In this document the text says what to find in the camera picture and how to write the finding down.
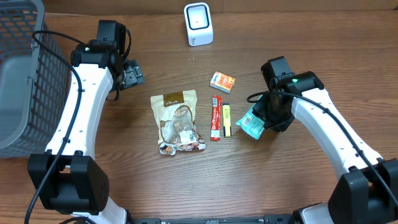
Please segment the red snack stick packet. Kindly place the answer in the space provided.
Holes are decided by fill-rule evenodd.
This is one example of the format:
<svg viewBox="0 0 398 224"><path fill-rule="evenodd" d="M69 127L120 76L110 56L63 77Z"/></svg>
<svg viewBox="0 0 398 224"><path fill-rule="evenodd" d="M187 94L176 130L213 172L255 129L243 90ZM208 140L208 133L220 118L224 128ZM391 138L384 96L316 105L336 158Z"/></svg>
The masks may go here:
<svg viewBox="0 0 398 224"><path fill-rule="evenodd" d="M210 140L211 141L219 141L221 139L220 136L220 128L221 128L221 96L212 96L212 117L211 117L211 133Z"/></svg>

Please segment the orange Kleenex tissue box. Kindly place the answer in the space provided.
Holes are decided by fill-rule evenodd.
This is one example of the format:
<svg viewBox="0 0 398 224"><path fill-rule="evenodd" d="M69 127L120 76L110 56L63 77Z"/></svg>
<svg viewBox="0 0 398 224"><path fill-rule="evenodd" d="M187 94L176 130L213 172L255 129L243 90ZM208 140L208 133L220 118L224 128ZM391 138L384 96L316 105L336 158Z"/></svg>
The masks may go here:
<svg viewBox="0 0 398 224"><path fill-rule="evenodd" d="M210 86L223 92L230 93L234 87L235 81L235 78L216 71L211 78Z"/></svg>

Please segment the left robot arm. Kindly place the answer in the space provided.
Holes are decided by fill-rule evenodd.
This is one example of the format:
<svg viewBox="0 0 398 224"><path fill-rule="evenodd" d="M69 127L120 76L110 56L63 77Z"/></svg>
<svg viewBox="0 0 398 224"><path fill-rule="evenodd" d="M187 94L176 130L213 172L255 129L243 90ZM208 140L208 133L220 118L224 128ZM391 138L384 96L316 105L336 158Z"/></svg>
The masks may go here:
<svg viewBox="0 0 398 224"><path fill-rule="evenodd" d="M100 20L96 38L77 42L70 61L53 56L72 73L67 101L53 137L41 154L31 154L27 171L37 200L47 210L69 215L66 223L133 223L109 196L108 176L95 162L95 139L108 94L144 83L138 63L128 60L131 33L121 23Z"/></svg>

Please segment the teal Kleenex tissue pack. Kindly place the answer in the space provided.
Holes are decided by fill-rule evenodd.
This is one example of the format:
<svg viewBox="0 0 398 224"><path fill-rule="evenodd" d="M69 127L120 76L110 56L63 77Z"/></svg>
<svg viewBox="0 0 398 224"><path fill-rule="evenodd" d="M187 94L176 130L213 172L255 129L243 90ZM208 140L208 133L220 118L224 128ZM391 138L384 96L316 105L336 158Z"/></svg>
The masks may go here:
<svg viewBox="0 0 398 224"><path fill-rule="evenodd" d="M236 124L250 137L259 140L265 130L265 122L253 113L254 105L246 112L246 114L236 122Z"/></svg>

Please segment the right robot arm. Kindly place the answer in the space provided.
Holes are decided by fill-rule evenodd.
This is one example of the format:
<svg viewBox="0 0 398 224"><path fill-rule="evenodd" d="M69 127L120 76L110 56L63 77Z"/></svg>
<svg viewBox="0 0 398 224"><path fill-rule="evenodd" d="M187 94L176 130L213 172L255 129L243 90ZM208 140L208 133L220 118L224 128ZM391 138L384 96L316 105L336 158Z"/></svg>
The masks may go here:
<svg viewBox="0 0 398 224"><path fill-rule="evenodd" d="M389 223L397 220L397 159L385 160L368 146L334 106L311 71L296 74L285 57L268 60L261 73L268 90L247 98L264 128L285 131L300 121L328 157L338 183L327 202L267 223Z"/></svg>

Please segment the brown snack pouch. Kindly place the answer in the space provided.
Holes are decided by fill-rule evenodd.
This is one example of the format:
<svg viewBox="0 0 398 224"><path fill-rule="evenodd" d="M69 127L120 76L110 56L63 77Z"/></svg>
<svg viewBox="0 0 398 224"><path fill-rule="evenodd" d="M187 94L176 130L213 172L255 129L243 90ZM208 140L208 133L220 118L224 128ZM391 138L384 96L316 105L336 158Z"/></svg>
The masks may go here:
<svg viewBox="0 0 398 224"><path fill-rule="evenodd" d="M159 129L158 148L161 154L173 156L178 151L202 151L206 148L195 124L196 91L152 96L150 103Z"/></svg>

